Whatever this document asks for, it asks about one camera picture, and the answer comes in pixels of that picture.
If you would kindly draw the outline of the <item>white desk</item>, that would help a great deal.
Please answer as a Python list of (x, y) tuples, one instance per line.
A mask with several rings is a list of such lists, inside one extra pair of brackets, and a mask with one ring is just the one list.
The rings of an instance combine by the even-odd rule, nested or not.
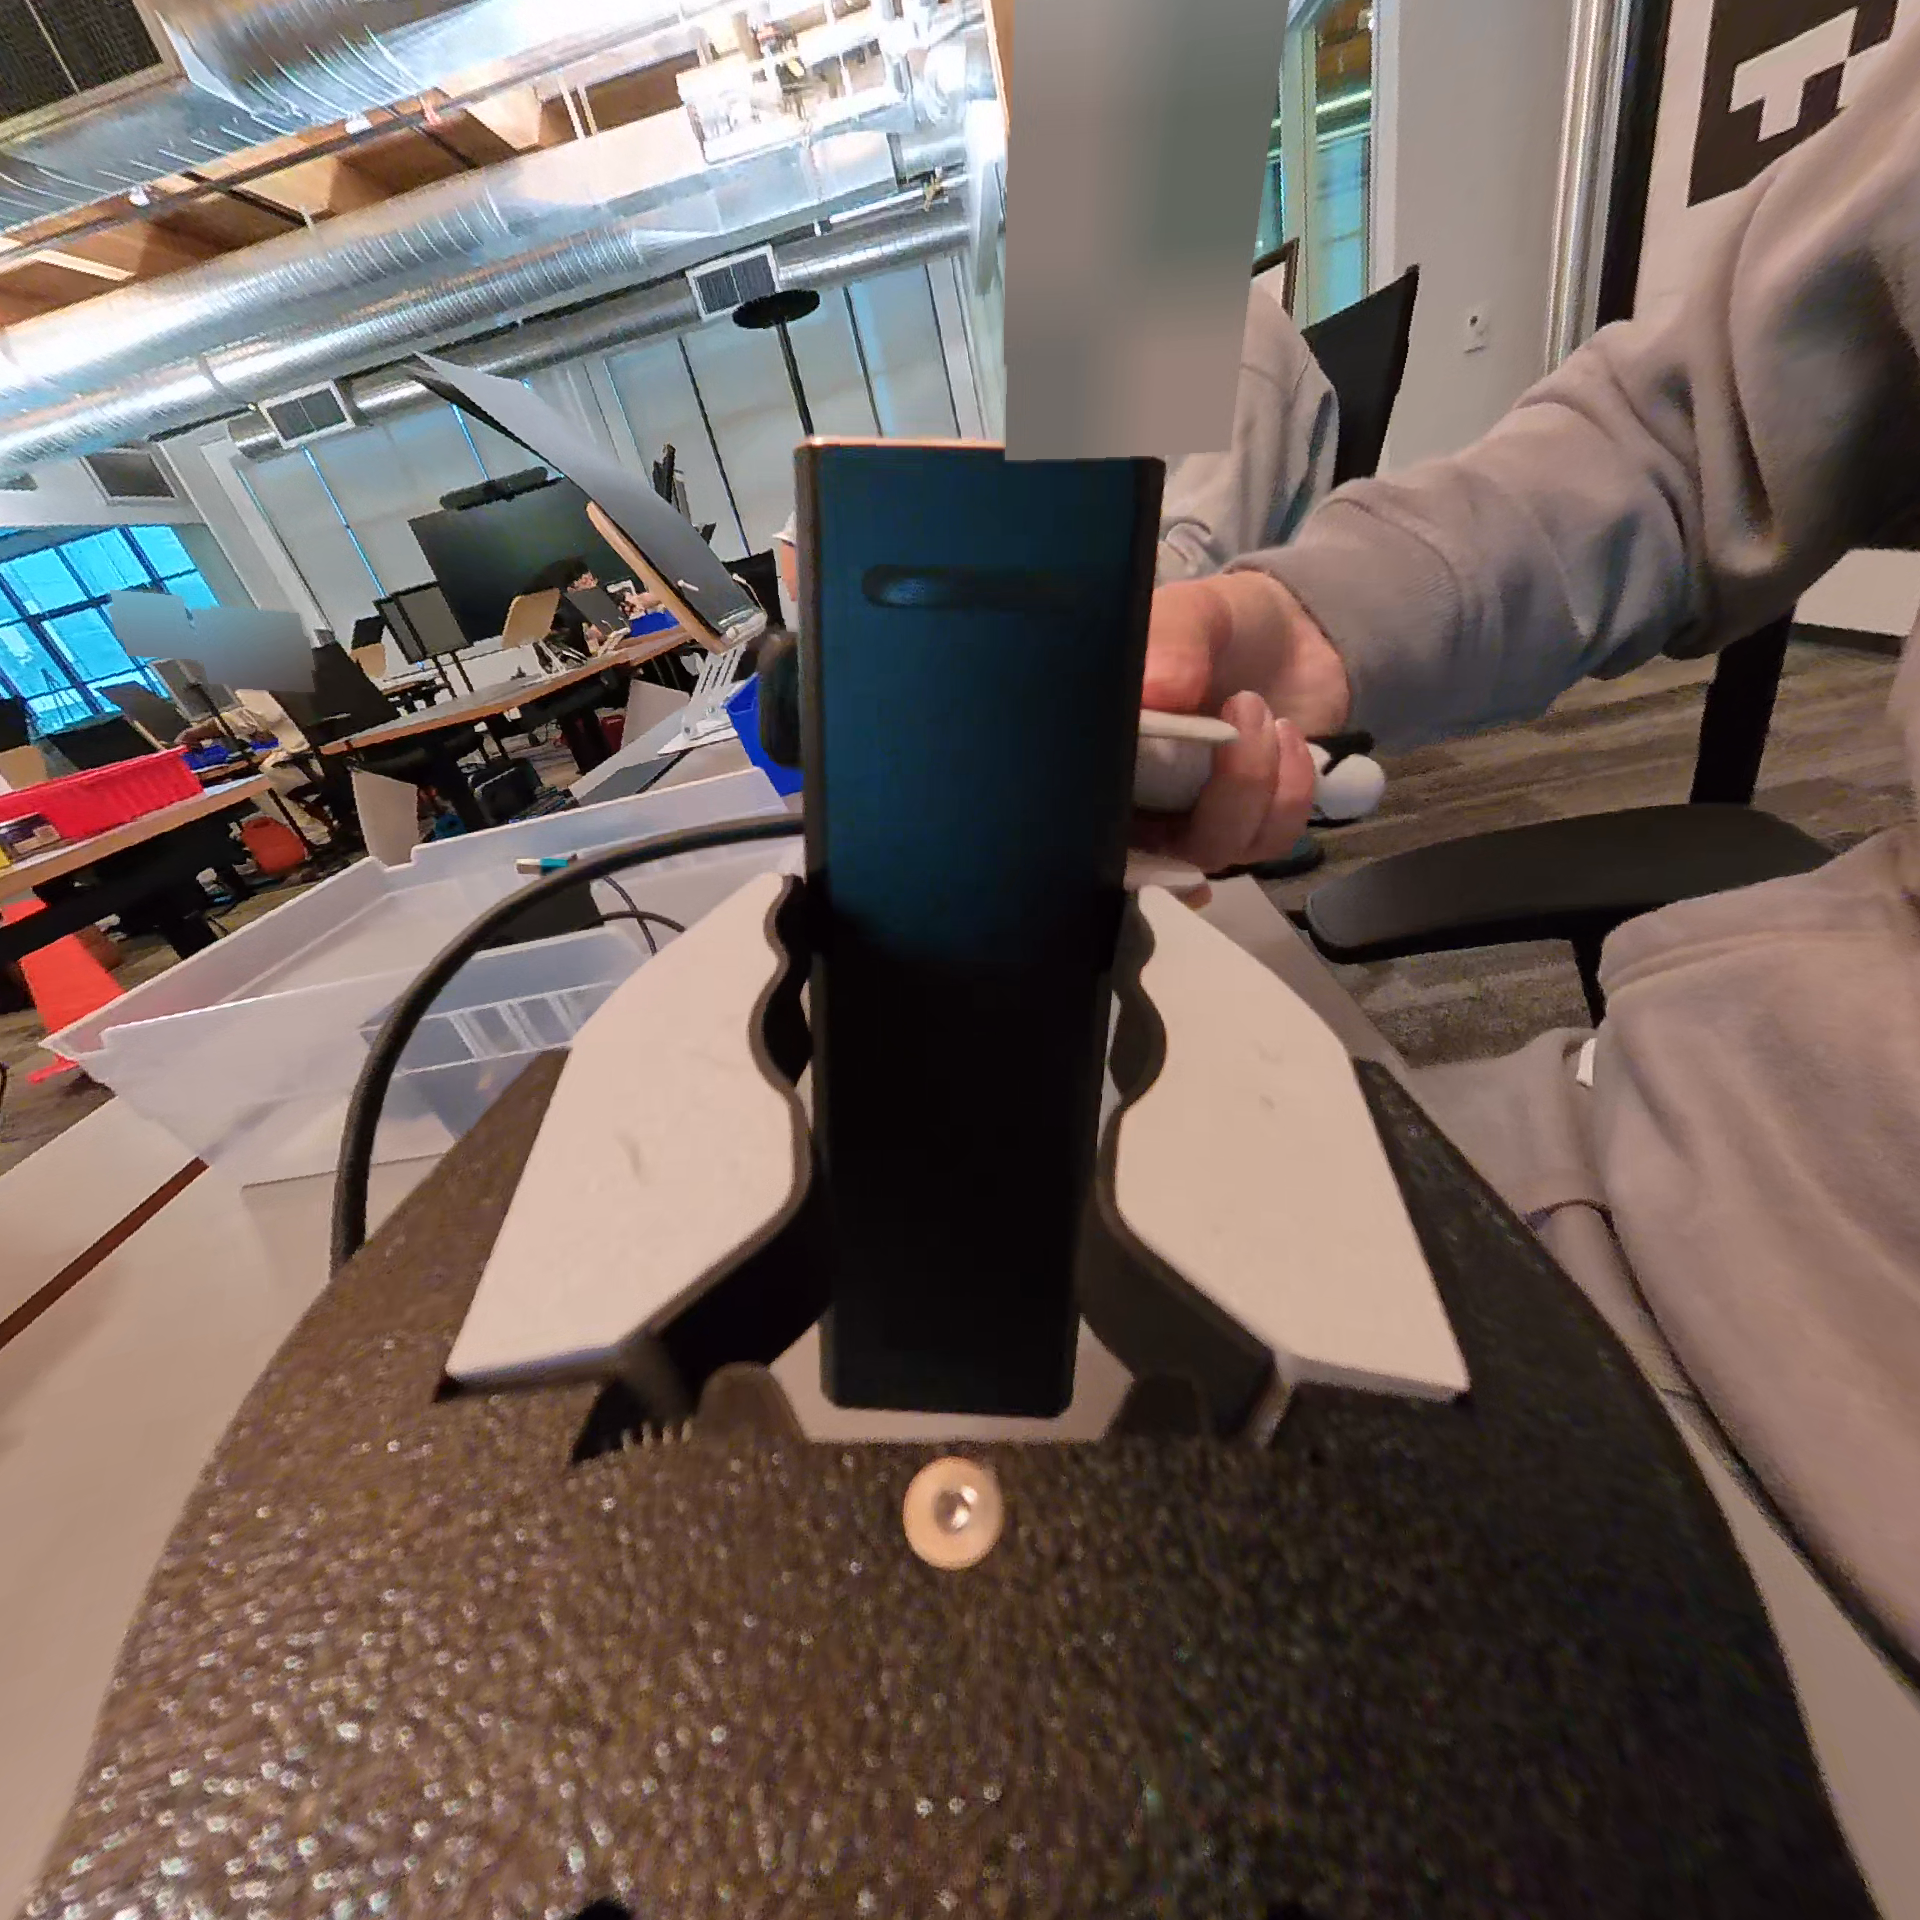
[[(3, 1893), (36, 1881), (178, 1508), (328, 1277), (326, 1178), (241, 1186), (114, 1099), (4, 1175)], [(1713, 1469), (1847, 1841), (1915, 1915), (1915, 1697)]]

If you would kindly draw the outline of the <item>black office chair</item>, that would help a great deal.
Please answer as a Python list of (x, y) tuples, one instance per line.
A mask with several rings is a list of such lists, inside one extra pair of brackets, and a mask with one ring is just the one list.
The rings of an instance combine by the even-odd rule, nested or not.
[(1754, 804), (1790, 635), (1783, 615), (1720, 655), (1684, 804), (1415, 848), (1320, 885), (1291, 920), (1339, 965), (1567, 944), (1599, 1024), (1600, 952), (1618, 927), (1690, 898), (1812, 874), (1833, 857)]
[(1334, 490), (1379, 474), (1409, 367), (1423, 268), (1318, 320), (1304, 341), (1335, 396)]

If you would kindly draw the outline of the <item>person's right hand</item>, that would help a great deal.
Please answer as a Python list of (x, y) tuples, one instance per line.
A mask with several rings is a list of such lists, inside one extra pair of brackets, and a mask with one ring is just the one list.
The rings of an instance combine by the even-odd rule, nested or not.
[(1347, 667), (1289, 591), (1254, 569), (1154, 591), (1143, 708), (1232, 725), (1186, 813), (1136, 816), (1132, 841), (1200, 874), (1282, 857), (1304, 840), (1314, 799), (1308, 740), (1347, 728)]

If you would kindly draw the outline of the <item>large air vent grille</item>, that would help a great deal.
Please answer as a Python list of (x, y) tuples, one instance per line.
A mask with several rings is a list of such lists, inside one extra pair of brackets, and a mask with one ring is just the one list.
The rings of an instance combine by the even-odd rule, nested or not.
[(169, 74), (137, 3), (3, 3), (3, 121)]

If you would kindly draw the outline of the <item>black monitor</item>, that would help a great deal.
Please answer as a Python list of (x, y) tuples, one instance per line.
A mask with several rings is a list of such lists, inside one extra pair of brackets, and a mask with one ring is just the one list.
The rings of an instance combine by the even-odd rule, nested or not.
[(562, 477), (414, 515), (410, 531), (471, 641), (498, 635), (513, 599), (575, 580), (555, 572), (562, 562), (599, 580), (617, 565), (590, 525), (586, 492)]

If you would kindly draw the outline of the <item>long black USB hub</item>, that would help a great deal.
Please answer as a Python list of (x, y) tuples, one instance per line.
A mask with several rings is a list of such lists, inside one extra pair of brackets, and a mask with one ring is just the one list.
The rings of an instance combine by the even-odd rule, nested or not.
[(843, 1409), (1072, 1397), (1164, 467), (799, 448), (812, 1141)]

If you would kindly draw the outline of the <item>wooden topped table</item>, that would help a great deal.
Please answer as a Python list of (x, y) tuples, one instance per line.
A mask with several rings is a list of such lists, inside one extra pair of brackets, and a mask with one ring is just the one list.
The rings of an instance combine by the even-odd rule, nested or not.
[(4, 867), (3, 903), (40, 903), (40, 912), (3, 927), (4, 967), (129, 911), (148, 920), (182, 961), (215, 946), (199, 876), (236, 861), (234, 826), (271, 799), (264, 775), (215, 785), (195, 801)]
[(547, 674), (543, 680), (500, 682), (489, 689), (466, 692), (460, 700), (435, 705), (393, 723), (352, 731), (343, 739), (318, 748), (321, 757), (350, 757), (364, 752), (383, 752), (410, 739), (435, 736), (444, 731), (475, 729), (489, 717), (510, 716), (529, 705), (560, 697), (562, 692), (593, 683), (617, 671), (633, 671), (676, 649), (694, 644), (694, 635), (684, 628), (659, 632), (641, 635), (625, 648), (595, 656), (569, 671)]

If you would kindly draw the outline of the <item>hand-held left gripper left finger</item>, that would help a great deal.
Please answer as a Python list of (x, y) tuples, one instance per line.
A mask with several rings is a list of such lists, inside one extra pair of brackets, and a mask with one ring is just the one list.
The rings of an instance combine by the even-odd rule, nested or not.
[(822, 1418), (802, 905), (799, 876), (752, 876), (590, 1018), (449, 1385), (625, 1384), (676, 1420), (713, 1375), (758, 1363)]

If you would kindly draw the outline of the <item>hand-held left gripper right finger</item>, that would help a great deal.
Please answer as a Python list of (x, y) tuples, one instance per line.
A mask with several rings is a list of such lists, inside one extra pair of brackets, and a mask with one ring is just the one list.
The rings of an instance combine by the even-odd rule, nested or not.
[(1452, 1405), (1473, 1376), (1360, 1065), (1308, 999), (1146, 885), (1115, 954), (1089, 1329), (1216, 1437), (1298, 1387)]

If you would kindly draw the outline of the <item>clear plastic bin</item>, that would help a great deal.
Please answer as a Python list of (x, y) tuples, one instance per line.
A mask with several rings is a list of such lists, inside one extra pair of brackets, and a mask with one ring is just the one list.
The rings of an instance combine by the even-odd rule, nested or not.
[[(519, 864), (662, 832), (784, 816), (752, 767), (361, 859), (56, 1035), (91, 1079), (184, 1152), (244, 1185), (330, 1173), (345, 1109), (398, 996), (471, 921), (521, 891)], [(535, 1057), (566, 1049), (606, 999), (787, 841), (626, 872), (519, 920), (465, 963), (401, 1057), (375, 1157), (440, 1154)]]

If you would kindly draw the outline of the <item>wooden document board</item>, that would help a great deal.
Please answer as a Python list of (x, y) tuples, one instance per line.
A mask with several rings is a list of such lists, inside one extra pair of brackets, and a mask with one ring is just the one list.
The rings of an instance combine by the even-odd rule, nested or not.
[(768, 618), (752, 594), (684, 517), (656, 508), (641, 532), (625, 529), (599, 500), (588, 499), (588, 521), (622, 565), (671, 612), (681, 632), (721, 656), (758, 642)]

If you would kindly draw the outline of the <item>person's grey clothing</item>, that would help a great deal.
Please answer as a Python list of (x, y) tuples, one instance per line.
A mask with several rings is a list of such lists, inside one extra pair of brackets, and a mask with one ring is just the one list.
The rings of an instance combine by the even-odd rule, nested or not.
[(1915, 907), (1908, 823), (1620, 927), (1595, 1031), (1409, 1077), (1908, 1673)]

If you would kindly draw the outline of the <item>black floor lamp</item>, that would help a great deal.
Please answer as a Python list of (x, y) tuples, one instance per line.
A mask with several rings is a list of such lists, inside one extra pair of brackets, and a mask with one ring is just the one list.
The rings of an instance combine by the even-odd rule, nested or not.
[(774, 335), (784, 364), (784, 379), (796, 404), (801, 435), (817, 437), (817, 424), (810, 410), (806, 375), (801, 370), (801, 355), (794, 344), (794, 327), (810, 320), (822, 309), (824, 298), (802, 285), (780, 285), (771, 295), (744, 301), (732, 313), (732, 325), (751, 335)]

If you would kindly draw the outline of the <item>person's right forearm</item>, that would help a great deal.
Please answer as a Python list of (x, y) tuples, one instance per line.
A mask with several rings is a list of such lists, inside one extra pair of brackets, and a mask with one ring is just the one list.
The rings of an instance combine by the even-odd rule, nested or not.
[(1476, 444), (1335, 492), (1239, 569), (1334, 642), (1394, 751), (1708, 656), (1915, 521), (1915, 41), (1735, 194), (1680, 298)]

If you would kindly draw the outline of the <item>blue plastic bin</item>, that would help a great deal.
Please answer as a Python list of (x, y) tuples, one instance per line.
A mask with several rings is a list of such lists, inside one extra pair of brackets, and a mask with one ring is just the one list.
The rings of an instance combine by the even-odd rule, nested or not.
[(806, 775), (799, 692), (754, 674), (730, 692), (724, 713), (748, 761), (776, 794), (784, 801), (801, 796)]

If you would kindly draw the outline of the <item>red plastic bin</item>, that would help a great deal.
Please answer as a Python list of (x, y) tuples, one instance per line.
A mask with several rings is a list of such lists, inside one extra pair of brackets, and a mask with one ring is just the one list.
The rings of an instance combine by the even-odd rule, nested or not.
[(203, 785), (182, 752), (143, 755), (9, 789), (3, 796), (3, 859), (74, 845), (201, 794)]

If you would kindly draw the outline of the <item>blue-lit window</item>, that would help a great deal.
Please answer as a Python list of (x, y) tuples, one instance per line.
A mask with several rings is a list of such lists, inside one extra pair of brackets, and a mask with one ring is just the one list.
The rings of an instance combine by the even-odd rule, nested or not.
[(106, 716), (119, 685), (161, 692), (153, 666), (129, 655), (111, 619), (113, 596), (135, 591), (218, 605), (168, 525), (4, 531), (3, 691), (26, 706), (34, 733)]

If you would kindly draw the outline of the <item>framed black white marker sign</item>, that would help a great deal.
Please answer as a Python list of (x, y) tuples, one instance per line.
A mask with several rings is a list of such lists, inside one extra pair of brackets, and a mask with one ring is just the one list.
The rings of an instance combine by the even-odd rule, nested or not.
[(1915, 16), (1915, 3), (1607, 5), (1583, 327), (1671, 301), (1735, 194), (1839, 121)]

